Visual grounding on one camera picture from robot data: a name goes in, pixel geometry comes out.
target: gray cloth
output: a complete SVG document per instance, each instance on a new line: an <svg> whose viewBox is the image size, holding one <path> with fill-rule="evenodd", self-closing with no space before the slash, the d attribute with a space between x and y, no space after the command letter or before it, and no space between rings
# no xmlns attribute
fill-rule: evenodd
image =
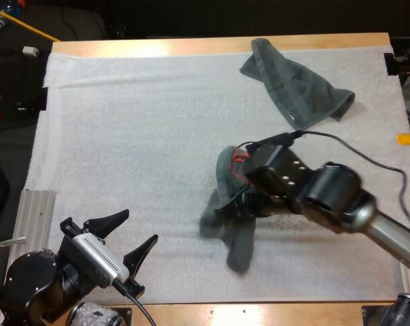
<svg viewBox="0 0 410 326"><path fill-rule="evenodd" d="M235 147L224 149L217 160L215 189L200 217L200 235L204 238L221 238L229 249L227 265L235 272L244 273L250 266L253 255L253 235L256 219L236 219L230 216L219 217L215 209L227 204L244 185L228 169ZM238 173L242 163L234 163L233 169Z"/></svg>
<svg viewBox="0 0 410 326"><path fill-rule="evenodd" d="M281 114L295 129L307 129L326 117L339 121L355 94L334 88L317 73L283 57L266 39L252 41L253 55L240 72L264 83Z"/></svg>

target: wooden table edge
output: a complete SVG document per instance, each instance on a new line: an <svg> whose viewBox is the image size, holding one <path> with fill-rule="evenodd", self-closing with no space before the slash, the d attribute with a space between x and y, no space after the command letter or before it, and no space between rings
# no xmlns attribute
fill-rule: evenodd
<svg viewBox="0 0 410 326"><path fill-rule="evenodd" d="M279 50L389 46L387 33L262 36ZM258 37L134 39L53 43L52 51L86 58L155 58L250 52Z"/></svg>

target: table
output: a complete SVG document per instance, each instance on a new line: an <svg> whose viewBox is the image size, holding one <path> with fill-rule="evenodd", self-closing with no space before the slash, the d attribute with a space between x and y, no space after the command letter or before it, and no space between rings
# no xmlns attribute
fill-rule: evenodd
<svg viewBox="0 0 410 326"><path fill-rule="evenodd" d="M52 51L71 56L120 58L221 54L251 51L256 37L152 39L54 43ZM266 36L279 50L354 48L390 45L387 33ZM266 303L147 305L158 325L362 325L361 306L383 303ZM147 325L132 307L133 325ZM56 326L63 326L66 317Z"/></svg>

